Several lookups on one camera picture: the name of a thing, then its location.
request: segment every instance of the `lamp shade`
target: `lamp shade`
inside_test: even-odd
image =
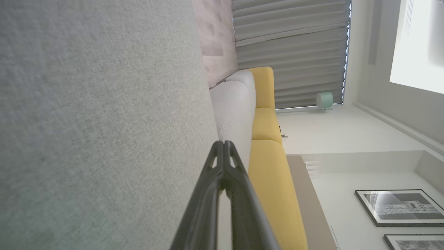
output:
[[[316,104],[320,109],[326,109],[333,106],[333,94],[331,92],[318,93],[316,96]]]

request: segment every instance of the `black frame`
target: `black frame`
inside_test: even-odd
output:
[[[375,226],[377,226],[377,227],[441,227],[441,226],[444,226],[444,222],[443,223],[378,223],[378,221],[372,215],[372,212],[370,212],[370,209],[367,207],[367,205],[365,204],[365,202],[362,200],[361,196],[358,193],[359,191],[416,191],[416,190],[422,191],[438,207],[440,207],[442,210],[444,210],[443,207],[441,207],[441,205],[439,205],[435,200],[433,200],[432,197],[430,197],[422,189],[355,190],[355,195],[358,198],[359,202],[364,207],[365,211],[367,211],[367,214],[370,216],[370,218],[372,219],[372,221],[375,224]]]
[[[394,235],[394,236],[399,236],[399,235],[402,235],[402,236],[409,236],[409,235],[411,235],[411,236],[421,236],[421,235],[423,235],[423,236],[434,236],[434,235],[444,236],[444,234],[384,234],[384,241],[390,247],[390,250],[396,250],[395,247],[393,246],[393,244],[390,242],[390,239],[388,238],[388,236],[392,236],[392,235]]]
[[[217,249],[222,190],[226,190],[231,200],[233,250],[280,250],[236,147],[230,141],[216,141],[211,147],[170,249]]]

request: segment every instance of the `floor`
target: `floor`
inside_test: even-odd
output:
[[[192,0],[208,87],[238,70],[231,0]]]

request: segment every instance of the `picture frame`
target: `picture frame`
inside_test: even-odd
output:
[[[385,234],[390,250],[444,250],[444,234]]]
[[[421,189],[355,190],[377,227],[444,226],[444,209]]]

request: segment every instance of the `yellow sofa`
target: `yellow sofa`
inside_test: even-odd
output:
[[[307,239],[274,111],[270,67],[248,69],[256,86],[248,175],[283,250],[306,250]]]

